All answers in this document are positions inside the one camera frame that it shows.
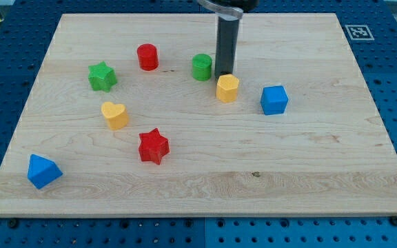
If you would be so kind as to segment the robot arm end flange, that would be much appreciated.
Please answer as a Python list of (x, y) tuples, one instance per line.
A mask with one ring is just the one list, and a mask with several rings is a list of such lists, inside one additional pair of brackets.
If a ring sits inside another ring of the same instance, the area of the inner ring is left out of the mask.
[(259, 5), (259, 0), (196, 0), (206, 10), (214, 12), (226, 21), (235, 21), (243, 18)]

